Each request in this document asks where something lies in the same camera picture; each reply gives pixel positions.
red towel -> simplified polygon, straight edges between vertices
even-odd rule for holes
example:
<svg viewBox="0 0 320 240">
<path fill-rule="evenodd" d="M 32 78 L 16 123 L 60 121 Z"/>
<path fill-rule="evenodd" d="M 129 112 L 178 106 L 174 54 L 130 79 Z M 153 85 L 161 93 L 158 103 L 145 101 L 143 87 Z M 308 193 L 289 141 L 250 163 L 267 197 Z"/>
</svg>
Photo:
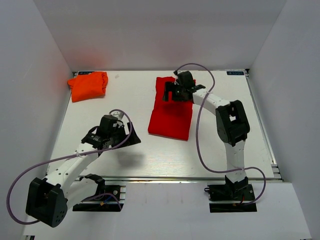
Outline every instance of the red towel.
<svg viewBox="0 0 320 240">
<path fill-rule="evenodd" d="M 148 127 L 149 134 L 180 140 L 188 140 L 192 118 L 191 101 L 163 101 L 165 82 L 174 82 L 175 78 L 157 77 L 155 83 L 155 101 Z"/>
<path fill-rule="evenodd" d="M 68 80 L 68 84 L 71 88 L 72 102 L 75 103 L 105 95 L 107 83 L 108 76 L 104 71 L 94 71 L 90 74 L 71 78 Z"/>
</svg>

purple cable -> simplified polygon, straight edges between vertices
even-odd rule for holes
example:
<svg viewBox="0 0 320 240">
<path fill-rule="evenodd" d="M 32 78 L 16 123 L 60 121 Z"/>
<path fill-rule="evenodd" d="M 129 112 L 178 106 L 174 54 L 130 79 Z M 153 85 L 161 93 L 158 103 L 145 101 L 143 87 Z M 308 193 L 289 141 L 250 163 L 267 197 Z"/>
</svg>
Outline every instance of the purple cable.
<svg viewBox="0 0 320 240">
<path fill-rule="evenodd" d="M 203 101 L 200 105 L 200 109 L 199 109 L 199 113 L 198 113 L 198 116 L 197 116 L 197 119 L 196 119 L 196 127 L 195 127 L 195 144 L 196 144 L 196 151 L 198 153 L 198 156 L 199 156 L 199 160 L 202 164 L 202 166 L 208 170 L 209 172 L 211 173 L 215 173 L 215 174 L 226 174 L 226 173 L 231 173 L 231 172 L 236 172 L 236 171 L 242 171 L 243 169 L 242 168 L 235 168 L 235 169 L 230 169 L 230 170 L 224 170 L 224 171 L 217 171 L 217 170 L 212 170 L 210 168 L 208 168 L 201 156 L 201 152 L 200 152 L 200 145 L 199 145 L 199 124 L 200 124 L 200 116 L 201 116 L 201 112 L 202 112 L 202 109 L 204 108 L 204 105 L 205 105 L 205 102 L 206 102 L 206 99 L 208 98 L 209 94 L 211 93 L 211 91 L 214 89 L 215 85 L 216 85 L 216 80 L 215 80 L 215 77 L 214 75 L 211 73 L 211 71 L 206 68 L 205 66 L 201 65 L 201 64 L 198 64 L 198 63 L 186 63 L 180 67 L 178 67 L 178 70 L 180 70 L 181 68 L 183 68 L 184 66 L 187 66 L 187 65 L 196 65 L 196 66 L 199 66 L 199 67 L 202 67 L 203 69 L 207 70 L 208 73 L 211 75 L 212 77 L 212 80 L 213 80 L 213 84 L 212 84 L 212 87 L 209 89 L 209 91 L 207 92 L 207 94 L 204 96 L 203 98 Z M 257 196 L 254 200 L 250 201 L 250 202 L 247 202 L 247 203 L 243 203 L 243 205 L 250 205 L 250 204 L 253 204 L 255 203 L 258 199 L 261 198 L 261 196 L 264 194 L 265 192 L 265 189 L 266 189 L 266 185 L 267 185 L 267 179 L 266 179 L 266 175 L 264 174 L 264 172 L 258 168 L 258 167 L 255 167 L 255 166 L 249 166 L 249 167 L 245 167 L 244 170 L 250 170 L 250 169 L 255 169 L 255 170 L 258 170 L 262 176 L 263 176 L 263 188 L 262 188 L 262 191 L 261 193 L 259 194 L 259 196 Z"/>
<path fill-rule="evenodd" d="M 129 125 L 130 125 L 130 130 L 129 130 L 129 134 L 128 136 L 126 136 L 126 138 L 120 142 L 118 145 L 116 146 L 113 146 L 111 148 L 107 148 L 107 149 L 101 149 L 101 150 L 94 150 L 94 151 L 86 151 L 86 152 L 82 152 L 82 153 L 79 153 L 78 155 L 77 154 L 71 154 L 71 155 L 68 155 L 68 156 L 62 156 L 62 157 L 58 157 L 58 158 L 55 158 L 55 159 L 52 159 L 52 160 L 48 160 L 48 161 L 43 161 L 43 162 L 40 162 L 40 163 L 37 163 L 31 167 L 29 167 L 28 169 L 24 170 L 22 173 L 20 173 L 19 176 L 16 177 L 16 179 L 12 182 L 11 186 L 9 187 L 9 190 L 8 190 L 8 193 L 6 195 L 6 209 L 10 215 L 10 217 L 15 221 L 17 222 L 18 224 L 22 224 L 22 225 L 31 225 L 31 224 L 36 224 L 39 222 L 39 220 L 36 220 L 36 221 L 21 221 L 19 220 L 18 218 L 16 218 L 16 216 L 13 214 L 12 212 L 12 209 L 11 209 L 11 206 L 10 206 L 10 197 L 11 197 L 11 193 L 12 193 L 12 190 L 14 189 L 14 186 L 16 185 L 16 183 L 19 181 L 19 179 L 25 175 L 27 172 L 37 168 L 37 167 L 40 167 L 42 165 L 45 165 L 45 164 L 50 164 L 50 163 L 53 163 L 53 162 L 57 162 L 57 161 L 60 161 L 60 160 L 65 160 L 65 159 L 72 159 L 72 158 L 75 158 L 77 156 L 84 156 L 84 155 L 89 155 L 89 154 L 100 154 L 100 153 L 103 153 L 103 152 L 106 152 L 106 151 L 110 151 L 110 150 L 114 150 L 118 147 L 120 147 L 122 144 L 124 144 L 130 137 L 131 133 L 132 133 L 132 129 L 133 129 L 133 126 L 132 126 L 132 122 L 131 122 L 131 119 L 130 117 L 122 110 L 120 109 L 114 109 L 112 111 L 110 111 L 110 114 L 112 112 L 121 112 L 125 115 L 125 117 L 128 119 L 129 121 Z"/>
<path fill-rule="evenodd" d="M 110 196 L 110 197 L 112 197 L 112 198 L 116 201 L 116 203 L 118 204 L 118 206 L 119 206 L 119 208 L 120 208 L 120 211 L 122 210 L 121 204 L 120 204 L 119 200 L 116 198 L 116 196 L 113 195 L 113 194 L 111 194 L 111 193 L 107 193 L 107 192 L 101 193 L 101 194 L 99 194 L 99 195 L 97 195 L 97 196 L 87 197 L 87 198 L 85 198 L 84 200 L 82 200 L 82 202 L 84 202 L 84 201 L 91 201 L 91 200 L 94 200 L 94 199 L 96 199 L 96 198 L 103 197 L 103 196 Z"/>
</svg>

